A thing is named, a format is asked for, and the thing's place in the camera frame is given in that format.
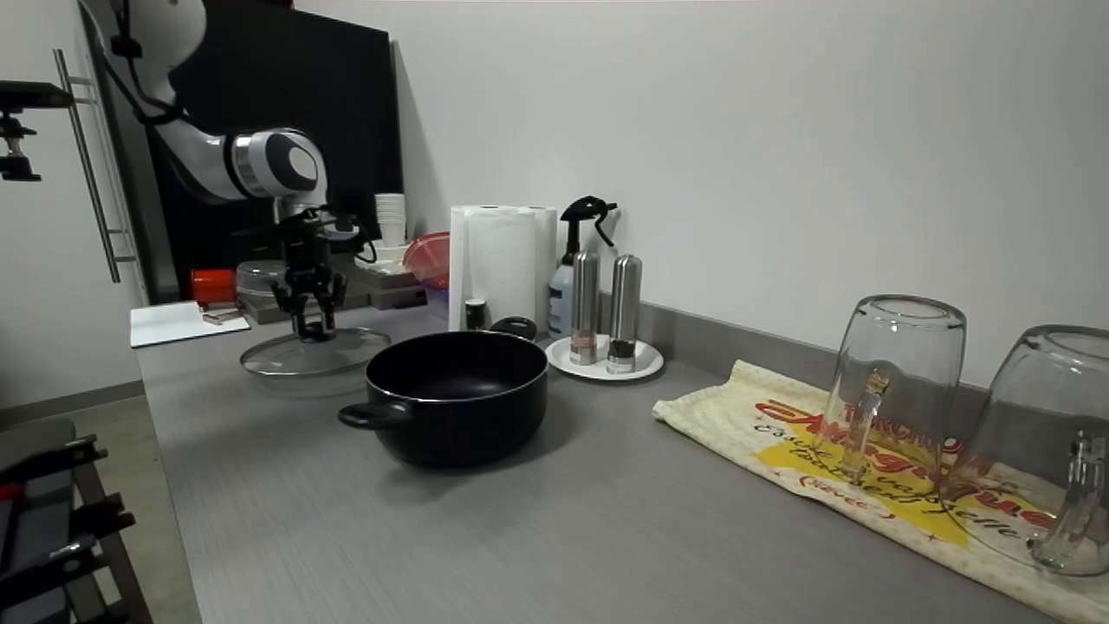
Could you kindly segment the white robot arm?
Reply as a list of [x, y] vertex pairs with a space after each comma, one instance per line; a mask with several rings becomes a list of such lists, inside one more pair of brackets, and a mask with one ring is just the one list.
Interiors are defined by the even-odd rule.
[[209, 203], [267, 201], [284, 272], [271, 283], [291, 334], [337, 337], [345, 282], [330, 268], [330, 243], [353, 240], [330, 206], [330, 165], [317, 139], [291, 124], [217, 127], [172, 86], [209, 38], [206, 0], [77, 0], [95, 26], [98, 62], [139, 124]]

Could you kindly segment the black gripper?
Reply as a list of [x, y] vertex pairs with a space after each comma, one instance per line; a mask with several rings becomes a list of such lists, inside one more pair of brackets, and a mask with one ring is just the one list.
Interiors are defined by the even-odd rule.
[[307, 206], [281, 218], [274, 240], [284, 260], [284, 270], [271, 282], [277, 307], [288, 315], [296, 337], [306, 337], [306, 299], [313, 293], [319, 304], [313, 337], [330, 339], [345, 293], [343, 278], [333, 270], [333, 249], [356, 243], [359, 222], [330, 206]]

